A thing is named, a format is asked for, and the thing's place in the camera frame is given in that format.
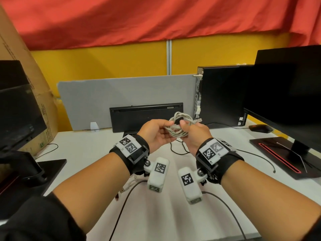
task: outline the black sleeve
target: black sleeve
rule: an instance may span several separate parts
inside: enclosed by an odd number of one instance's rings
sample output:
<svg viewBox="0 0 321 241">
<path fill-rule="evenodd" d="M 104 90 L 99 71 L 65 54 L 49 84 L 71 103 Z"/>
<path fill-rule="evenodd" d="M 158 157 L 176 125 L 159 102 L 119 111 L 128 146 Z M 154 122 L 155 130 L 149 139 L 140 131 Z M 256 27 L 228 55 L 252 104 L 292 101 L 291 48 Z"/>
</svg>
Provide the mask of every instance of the black sleeve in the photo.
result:
<svg viewBox="0 0 321 241">
<path fill-rule="evenodd" d="M 302 241 L 320 241 L 321 240 L 321 217 L 313 225 L 311 230 L 305 235 Z"/>
<path fill-rule="evenodd" d="M 0 226 L 0 241 L 82 241 L 86 235 L 69 211 L 50 193 L 32 197 Z"/>
</svg>

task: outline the desk surface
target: desk surface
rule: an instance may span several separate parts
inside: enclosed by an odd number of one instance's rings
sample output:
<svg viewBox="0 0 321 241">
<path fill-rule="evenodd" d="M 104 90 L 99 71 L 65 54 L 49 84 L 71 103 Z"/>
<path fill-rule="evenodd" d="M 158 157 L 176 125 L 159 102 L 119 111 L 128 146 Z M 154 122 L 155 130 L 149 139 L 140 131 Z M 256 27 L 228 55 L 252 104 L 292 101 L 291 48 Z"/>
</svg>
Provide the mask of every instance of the desk surface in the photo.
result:
<svg viewBox="0 0 321 241">
<path fill-rule="evenodd" d="M 213 137 L 226 140 L 233 147 L 249 151 L 264 157 L 250 139 L 275 137 L 274 134 L 251 132 L 249 129 L 211 129 Z M 46 194 L 52 191 L 59 183 L 76 172 L 97 161 L 109 152 L 115 142 L 122 138 L 123 133 L 113 133 L 111 129 L 91 131 L 60 132 L 53 143 L 59 148 L 39 159 L 47 161 L 67 159 L 67 163 L 49 187 Z M 40 154 L 52 150 L 55 146 L 49 145 Z M 183 153 L 182 145 L 173 142 L 173 150 Z M 321 204 L 321 186 L 312 179 L 294 180 L 282 169 L 275 166 L 276 173 L 263 159 L 239 152 L 245 161 L 265 174 L 290 186 Z M 177 177 L 177 170 L 184 166 L 196 169 L 195 158 L 191 154 L 176 155 L 170 151 L 170 145 L 162 146 L 149 156 L 151 161 L 162 156 L 169 159 L 170 167 L 167 173 L 163 192 L 147 190 L 146 183 L 138 185 L 131 193 L 113 240 L 240 240 L 241 232 L 229 210 L 218 199 L 205 195 L 201 203 L 189 205 Z M 208 183 L 201 186 L 202 190 L 212 192 L 222 198 L 238 219 L 247 238 L 259 237 L 259 233 L 244 213 L 218 184 Z M 116 223 L 122 204 L 129 191 L 121 194 L 119 201 L 113 200 L 98 223 L 87 235 L 87 240 L 108 240 Z"/>
</svg>

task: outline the gray partition board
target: gray partition board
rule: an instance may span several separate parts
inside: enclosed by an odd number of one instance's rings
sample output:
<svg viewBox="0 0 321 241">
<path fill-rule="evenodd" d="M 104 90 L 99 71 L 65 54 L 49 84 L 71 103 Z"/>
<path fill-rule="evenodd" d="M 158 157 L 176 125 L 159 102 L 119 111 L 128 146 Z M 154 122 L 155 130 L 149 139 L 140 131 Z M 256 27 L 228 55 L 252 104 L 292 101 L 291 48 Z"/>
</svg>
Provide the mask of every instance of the gray partition board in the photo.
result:
<svg viewBox="0 0 321 241">
<path fill-rule="evenodd" d="M 184 103 L 193 115 L 196 79 L 192 74 L 92 79 L 57 84 L 73 130 L 110 128 L 110 107 Z"/>
</svg>

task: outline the red cloth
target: red cloth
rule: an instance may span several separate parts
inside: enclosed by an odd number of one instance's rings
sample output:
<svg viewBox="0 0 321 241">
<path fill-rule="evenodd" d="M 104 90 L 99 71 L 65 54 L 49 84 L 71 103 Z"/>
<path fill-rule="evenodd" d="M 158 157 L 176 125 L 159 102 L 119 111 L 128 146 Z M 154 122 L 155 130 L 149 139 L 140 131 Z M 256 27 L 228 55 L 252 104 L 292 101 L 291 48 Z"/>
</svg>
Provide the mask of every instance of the red cloth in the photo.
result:
<svg viewBox="0 0 321 241">
<path fill-rule="evenodd" d="M 320 44 L 321 0 L 0 0 L 30 50 L 278 30 Z"/>
</svg>

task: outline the cardboard box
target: cardboard box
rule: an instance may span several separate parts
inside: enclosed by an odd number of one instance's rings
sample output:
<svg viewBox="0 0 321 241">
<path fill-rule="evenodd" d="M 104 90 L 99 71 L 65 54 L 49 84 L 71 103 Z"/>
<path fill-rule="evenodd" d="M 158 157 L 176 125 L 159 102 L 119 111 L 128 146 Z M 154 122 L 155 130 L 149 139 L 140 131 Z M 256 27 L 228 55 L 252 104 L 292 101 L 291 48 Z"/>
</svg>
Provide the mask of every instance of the cardboard box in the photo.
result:
<svg viewBox="0 0 321 241">
<path fill-rule="evenodd" d="M 40 68 L 1 5 L 0 43 L 0 60 L 19 60 L 21 62 L 47 125 L 45 131 L 20 149 L 35 155 L 50 143 L 58 132 L 56 98 L 54 98 Z"/>
</svg>

